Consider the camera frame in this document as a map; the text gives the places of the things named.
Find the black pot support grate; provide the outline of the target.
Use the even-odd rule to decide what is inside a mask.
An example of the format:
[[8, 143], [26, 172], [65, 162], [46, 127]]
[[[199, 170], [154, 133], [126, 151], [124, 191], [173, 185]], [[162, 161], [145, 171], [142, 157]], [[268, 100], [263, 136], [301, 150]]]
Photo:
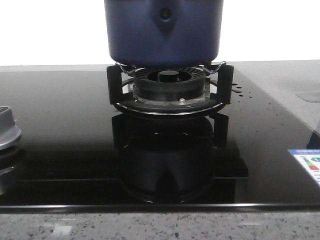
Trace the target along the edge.
[[219, 111], [231, 103], [234, 66], [221, 62], [216, 65], [187, 66], [200, 69], [205, 73], [205, 91], [196, 98], [178, 101], [157, 101], [137, 96], [134, 93], [134, 74], [143, 68], [126, 69], [116, 63], [106, 69], [110, 104], [122, 112], [134, 112], [143, 115], [186, 116], [210, 111]]

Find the blue cooking pot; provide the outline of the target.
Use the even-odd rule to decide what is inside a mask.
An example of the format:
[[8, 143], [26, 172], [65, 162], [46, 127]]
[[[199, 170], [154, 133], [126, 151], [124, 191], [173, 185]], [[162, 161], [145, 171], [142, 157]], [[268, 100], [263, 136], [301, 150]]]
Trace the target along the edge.
[[222, 0], [104, 1], [110, 57], [136, 67], [191, 67], [219, 52]]

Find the black round gas burner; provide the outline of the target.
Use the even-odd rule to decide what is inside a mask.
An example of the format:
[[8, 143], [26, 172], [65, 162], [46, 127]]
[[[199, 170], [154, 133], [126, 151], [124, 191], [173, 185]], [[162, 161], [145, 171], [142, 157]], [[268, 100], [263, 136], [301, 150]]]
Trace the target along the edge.
[[134, 73], [134, 93], [144, 99], [172, 102], [190, 100], [205, 92], [206, 74], [194, 67], [142, 68]]

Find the black glass gas hob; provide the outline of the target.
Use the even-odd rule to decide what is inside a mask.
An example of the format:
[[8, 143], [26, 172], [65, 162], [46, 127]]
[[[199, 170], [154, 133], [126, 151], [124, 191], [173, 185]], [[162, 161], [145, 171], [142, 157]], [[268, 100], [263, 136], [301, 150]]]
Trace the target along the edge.
[[318, 211], [292, 150], [320, 137], [239, 71], [232, 102], [179, 118], [123, 114], [101, 70], [7, 71], [21, 140], [0, 153], [2, 213]]

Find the silver stove control knob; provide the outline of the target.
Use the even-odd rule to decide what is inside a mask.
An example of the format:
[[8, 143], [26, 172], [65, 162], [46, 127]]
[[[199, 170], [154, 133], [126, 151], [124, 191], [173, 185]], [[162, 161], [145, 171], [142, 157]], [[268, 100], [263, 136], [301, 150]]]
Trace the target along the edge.
[[0, 150], [5, 150], [16, 144], [22, 136], [17, 127], [12, 109], [9, 106], [0, 107]]

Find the energy rating label sticker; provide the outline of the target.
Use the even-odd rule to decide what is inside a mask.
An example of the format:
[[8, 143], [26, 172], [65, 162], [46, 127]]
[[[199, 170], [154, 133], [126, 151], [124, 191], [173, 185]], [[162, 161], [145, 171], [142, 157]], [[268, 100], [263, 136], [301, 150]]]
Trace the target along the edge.
[[313, 181], [320, 186], [320, 150], [288, 149], [288, 152], [304, 168]]

